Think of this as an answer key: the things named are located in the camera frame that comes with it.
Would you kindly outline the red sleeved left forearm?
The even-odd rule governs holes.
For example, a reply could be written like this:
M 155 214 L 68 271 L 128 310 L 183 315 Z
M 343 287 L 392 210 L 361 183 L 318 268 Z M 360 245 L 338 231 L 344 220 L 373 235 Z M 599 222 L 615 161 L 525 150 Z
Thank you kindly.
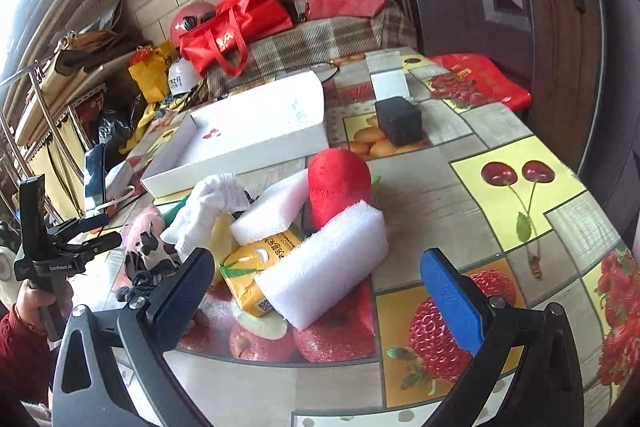
M 55 355 L 45 335 L 25 323 L 17 309 L 1 320 L 1 384 L 23 402 L 47 405 Z

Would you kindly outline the person's left hand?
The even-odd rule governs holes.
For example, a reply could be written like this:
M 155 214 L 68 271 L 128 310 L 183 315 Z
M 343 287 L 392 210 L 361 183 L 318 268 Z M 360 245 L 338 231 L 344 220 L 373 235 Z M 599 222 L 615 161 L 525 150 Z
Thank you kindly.
M 70 315 L 70 310 L 73 308 L 73 295 L 74 291 L 72 286 L 66 282 L 62 294 L 62 303 L 58 305 L 58 309 L 60 309 L 63 317 Z M 31 288 L 28 282 L 24 281 L 17 296 L 15 310 L 20 314 L 23 322 L 34 326 L 35 329 L 44 331 L 44 324 L 40 317 L 40 309 L 50 307 L 55 303 L 55 295 L 38 288 Z

